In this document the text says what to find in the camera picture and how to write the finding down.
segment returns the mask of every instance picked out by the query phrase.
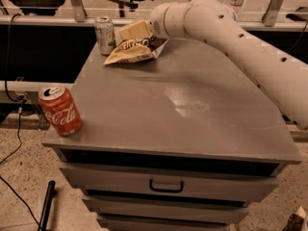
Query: red soda can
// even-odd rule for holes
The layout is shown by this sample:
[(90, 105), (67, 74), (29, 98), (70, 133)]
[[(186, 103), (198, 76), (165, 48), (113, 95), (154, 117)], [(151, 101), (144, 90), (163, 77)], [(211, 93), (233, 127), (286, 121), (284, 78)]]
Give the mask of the red soda can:
[(38, 102), (59, 135), (74, 134), (81, 127), (80, 114), (69, 89), (64, 86), (42, 88), (38, 93)]

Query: drawer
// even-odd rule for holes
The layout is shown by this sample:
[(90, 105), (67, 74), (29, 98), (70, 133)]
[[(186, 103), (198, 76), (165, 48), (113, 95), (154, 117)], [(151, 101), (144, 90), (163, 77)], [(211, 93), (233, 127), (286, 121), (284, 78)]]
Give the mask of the drawer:
[(273, 177), (145, 167), (61, 163), (60, 170), (72, 187), (84, 192), (129, 192), (256, 202), (277, 186)]
[(98, 215), (121, 215), (141, 218), (163, 218), (184, 221), (230, 224), (240, 222), (247, 209), (223, 205), (173, 201), (160, 196), (128, 197), (119, 195), (85, 195), (83, 201)]
[(134, 218), (117, 215), (104, 215), (97, 218), (102, 227), (109, 230), (125, 231), (226, 231), (227, 225), (207, 222), (181, 221), (159, 218)]

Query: silver can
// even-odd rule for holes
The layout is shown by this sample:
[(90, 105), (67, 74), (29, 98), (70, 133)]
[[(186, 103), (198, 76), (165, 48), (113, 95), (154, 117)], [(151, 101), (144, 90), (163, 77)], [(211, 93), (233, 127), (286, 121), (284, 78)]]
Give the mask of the silver can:
[(97, 17), (94, 22), (96, 39), (102, 55), (109, 55), (116, 48), (114, 23), (108, 16)]

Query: gray tabletop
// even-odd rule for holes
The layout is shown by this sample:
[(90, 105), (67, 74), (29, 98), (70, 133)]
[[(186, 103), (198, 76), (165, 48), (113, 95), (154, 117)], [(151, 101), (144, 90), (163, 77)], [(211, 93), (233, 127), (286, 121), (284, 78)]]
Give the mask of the gray tabletop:
[(172, 39), (159, 59), (103, 65), (97, 45), (71, 92), (84, 121), (46, 146), (262, 162), (300, 162), (278, 109), (227, 57)]

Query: soda can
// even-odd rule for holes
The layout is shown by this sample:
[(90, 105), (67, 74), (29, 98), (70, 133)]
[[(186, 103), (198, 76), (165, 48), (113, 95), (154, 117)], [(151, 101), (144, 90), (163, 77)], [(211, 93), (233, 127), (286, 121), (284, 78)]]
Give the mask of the soda can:
[(80, 114), (69, 89), (64, 86), (42, 88), (38, 93), (38, 102), (59, 135), (74, 134), (81, 127)]
[(100, 54), (110, 55), (116, 48), (114, 23), (108, 16), (97, 17), (94, 22)]

